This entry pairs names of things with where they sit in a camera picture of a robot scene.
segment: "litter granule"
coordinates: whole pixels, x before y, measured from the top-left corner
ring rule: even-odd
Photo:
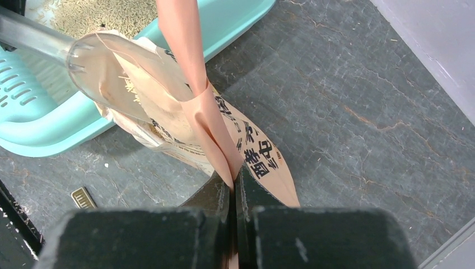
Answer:
[[[35,20],[76,39],[99,27],[136,36],[157,17],[155,0],[45,0]]]

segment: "paper bag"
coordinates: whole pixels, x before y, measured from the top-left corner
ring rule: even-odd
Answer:
[[[211,83],[195,98],[170,51],[146,38],[131,41],[114,31],[87,35],[76,47],[76,57],[69,62],[85,72],[71,72],[73,81],[141,143],[207,174],[213,167],[230,187],[235,177],[229,166],[239,170],[245,161],[255,179],[278,200],[299,206],[291,174],[276,146],[245,115],[214,94]],[[211,137],[208,126],[218,120],[203,116],[210,108],[219,110],[222,132],[241,160],[217,154],[221,138]],[[205,152],[206,143],[216,149]]]

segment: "small metal object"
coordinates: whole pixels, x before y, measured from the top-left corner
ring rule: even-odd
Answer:
[[[73,198],[76,206],[80,209],[97,208],[85,187],[81,187],[72,192],[71,198]]]

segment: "gray wall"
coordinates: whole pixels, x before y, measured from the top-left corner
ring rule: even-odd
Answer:
[[[372,0],[475,124],[475,0]]]
[[[475,218],[420,265],[420,269],[474,269]]]

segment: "gray marble floor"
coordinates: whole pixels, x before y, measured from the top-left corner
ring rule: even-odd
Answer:
[[[303,205],[388,210],[418,262],[475,216],[475,128],[369,0],[281,1],[208,71],[280,148]],[[80,186],[100,207],[176,206],[207,179],[117,127],[0,160],[46,235]]]

